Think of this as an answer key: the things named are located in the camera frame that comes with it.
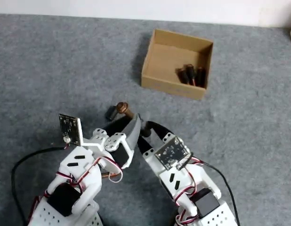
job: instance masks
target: open cardboard box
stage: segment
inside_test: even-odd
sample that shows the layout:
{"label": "open cardboard box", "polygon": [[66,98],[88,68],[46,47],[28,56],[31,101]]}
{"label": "open cardboard box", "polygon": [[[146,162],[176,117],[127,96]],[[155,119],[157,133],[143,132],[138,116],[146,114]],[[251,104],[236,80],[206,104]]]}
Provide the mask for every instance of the open cardboard box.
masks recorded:
{"label": "open cardboard box", "polygon": [[[210,71],[213,42],[193,36],[154,30],[142,68],[141,86],[200,100]],[[182,84],[176,70],[192,64],[206,70],[204,88]]]}

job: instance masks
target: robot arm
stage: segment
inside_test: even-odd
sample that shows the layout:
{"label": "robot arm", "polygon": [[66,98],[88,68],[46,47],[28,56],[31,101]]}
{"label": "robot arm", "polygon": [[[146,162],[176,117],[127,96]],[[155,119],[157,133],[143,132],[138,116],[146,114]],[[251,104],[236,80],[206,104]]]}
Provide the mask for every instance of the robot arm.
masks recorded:
{"label": "robot arm", "polygon": [[175,226],[237,226],[221,191],[203,169],[202,162],[167,128],[150,122],[164,145],[154,150],[143,137],[138,147],[162,186],[179,206]]}
{"label": "robot arm", "polygon": [[111,128],[95,129],[91,139],[82,137],[80,119],[60,115],[60,122],[64,141],[78,146],[60,163],[29,225],[101,226],[99,206],[93,200],[102,186],[99,166],[122,178],[122,169],[131,164],[139,137],[139,115],[129,121],[120,119],[123,123],[114,126],[116,133],[110,136]]}

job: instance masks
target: black cable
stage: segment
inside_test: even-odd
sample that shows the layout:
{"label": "black cable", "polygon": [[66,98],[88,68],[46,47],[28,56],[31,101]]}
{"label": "black cable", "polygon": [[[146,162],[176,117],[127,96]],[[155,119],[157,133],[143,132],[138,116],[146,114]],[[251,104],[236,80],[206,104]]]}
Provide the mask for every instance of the black cable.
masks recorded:
{"label": "black cable", "polygon": [[237,208],[236,208],[236,204],[235,204],[235,201],[234,201],[234,194],[232,193],[231,188],[230,188],[230,186],[229,186],[229,184],[228,184],[228,182],[227,182],[225,176],[224,176],[223,173],[222,173],[220,170],[218,170],[216,167],[214,167],[214,166],[212,166],[212,165],[210,165],[210,164],[208,164],[207,162],[204,162],[204,161],[202,161],[202,160],[200,160],[200,161],[201,161],[204,165],[206,165],[206,166],[212,168],[213,170],[215,170],[216,172],[218,172],[218,174],[220,174],[221,177],[223,178],[223,180],[224,180],[224,182],[225,182],[225,184],[226,184],[226,187],[227,187],[228,190],[229,190],[230,197],[231,197],[231,199],[232,199],[232,204],[233,204],[233,206],[234,206],[234,214],[235,214],[236,222],[237,222],[238,226],[241,226],[241,224],[240,224],[240,220],[239,220],[239,216],[238,216],[238,210],[237,210]]}
{"label": "black cable", "polygon": [[50,148],[47,148],[47,149],[38,150],[36,152],[30,153],[30,154],[24,156],[21,160],[19,160],[18,162],[15,163],[15,165],[14,165],[12,171],[11,171],[12,195],[13,195],[13,198],[15,200],[16,206],[18,208],[19,214],[21,216],[23,226],[27,226],[28,222],[26,220],[24,211],[23,211],[23,209],[22,209],[22,207],[20,205],[20,202],[18,200],[17,193],[16,193],[16,185],[15,185],[15,172],[16,172],[16,169],[18,168],[18,166],[21,163],[23,163],[24,161],[26,161],[30,157],[33,157],[33,156],[35,156],[37,154],[41,154],[41,153],[47,153],[47,152],[54,152],[54,151],[64,150],[66,147],[50,147]]}

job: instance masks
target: circuit board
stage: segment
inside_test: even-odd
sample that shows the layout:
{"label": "circuit board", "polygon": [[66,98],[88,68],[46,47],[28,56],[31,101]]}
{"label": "circuit board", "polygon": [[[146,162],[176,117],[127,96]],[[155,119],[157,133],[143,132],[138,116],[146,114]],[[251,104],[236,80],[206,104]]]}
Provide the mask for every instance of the circuit board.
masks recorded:
{"label": "circuit board", "polygon": [[174,137],[155,153],[156,158],[166,170],[177,166],[182,159],[189,155],[190,151],[184,147],[178,137]]}
{"label": "circuit board", "polygon": [[80,146],[79,119],[64,114],[59,114],[59,119],[63,137],[69,137],[70,143]]}

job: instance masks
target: gray carpet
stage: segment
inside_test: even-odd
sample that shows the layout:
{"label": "gray carpet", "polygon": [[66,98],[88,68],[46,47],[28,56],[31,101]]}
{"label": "gray carpet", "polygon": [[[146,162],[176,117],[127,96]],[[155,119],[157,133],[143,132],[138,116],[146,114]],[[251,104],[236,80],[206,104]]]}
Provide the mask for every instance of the gray carpet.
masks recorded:
{"label": "gray carpet", "polygon": [[[214,41],[202,101],[140,87],[154,28]],[[289,31],[7,15],[0,15],[0,226],[20,225],[10,192],[13,164],[37,149],[63,145],[58,113],[81,117],[89,137],[107,124],[108,106],[122,99],[225,174],[243,226],[291,226]],[[40,155],[20,167],[17,190],[26,214],[67,153]],[[222,178],[207,171],[232,207]],[[108,226],[168,226],[175,210],[138,150],[123,181],[104,180],[96,201]]]}

